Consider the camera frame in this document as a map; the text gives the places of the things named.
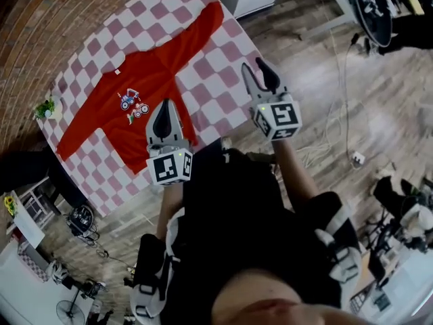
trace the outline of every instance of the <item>marker cube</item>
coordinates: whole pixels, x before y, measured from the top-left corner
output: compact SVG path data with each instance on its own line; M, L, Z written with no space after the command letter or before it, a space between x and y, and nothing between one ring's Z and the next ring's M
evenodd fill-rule
M295 101L258 104L253 121L269 141L293 137L302 127L299 105Z
M193 154L185 149L160 154L147 159L147 167L152 177L152 183L158 186L169 186L191 179Z

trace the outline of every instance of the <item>black chair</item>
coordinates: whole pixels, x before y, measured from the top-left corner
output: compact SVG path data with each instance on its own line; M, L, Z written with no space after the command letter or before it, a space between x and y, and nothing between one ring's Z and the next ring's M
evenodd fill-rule
M0 170L3 175L0 177L0 195L37 183L48 175L55 190L51 196L45 195L44 201L54 213L60 214L54 205L60 194L72 208L87 201L50 147L40 152L12 152L0 160Z

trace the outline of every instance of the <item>red sweatshirt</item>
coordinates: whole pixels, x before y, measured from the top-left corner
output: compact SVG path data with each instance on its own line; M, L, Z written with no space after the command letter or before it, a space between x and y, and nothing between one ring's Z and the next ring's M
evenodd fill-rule
M57 153L66 160L101 128L124 163L134 173L140 172L149 158L145 136L147 122L155 107L166 98L176 104L184 138L197 144L175 75L207 44L222 23L220 3L210 3L197 20L173 40L149 51L127 55L117 70L102 75L67 128Z

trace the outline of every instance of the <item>checkered tablecloth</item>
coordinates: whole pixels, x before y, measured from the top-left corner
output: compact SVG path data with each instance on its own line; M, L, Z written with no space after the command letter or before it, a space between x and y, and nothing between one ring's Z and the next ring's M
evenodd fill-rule
M63 117L39 121L51 148L55 151L103 72L118 68L125 54L170 41L211 1L217 0L130 0L112 14L55 80L52 94L61 96ZM200 141L198 149L247 120L250 96L241 76L242 63L249 63L260 76L254 61L260 56L257 48L224 6L223 11L222 27L176 78ZM103 216L150 183L147 169L134 175L101 129L62 165Z
M45 283L46 281L48 281L49 276L45 273L45 271L41 270L41 268L35 263L35 261L31 257L29 257L24 251L19 251L18 257L41 282Z

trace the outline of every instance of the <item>electrical outlet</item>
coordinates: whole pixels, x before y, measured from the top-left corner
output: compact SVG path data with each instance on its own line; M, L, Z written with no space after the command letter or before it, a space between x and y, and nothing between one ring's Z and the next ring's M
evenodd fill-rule
M352 160L354 161L355 164L364 165L364 163L365 163L365 156L363 156L359 152L355 152L355 153L353 153Z

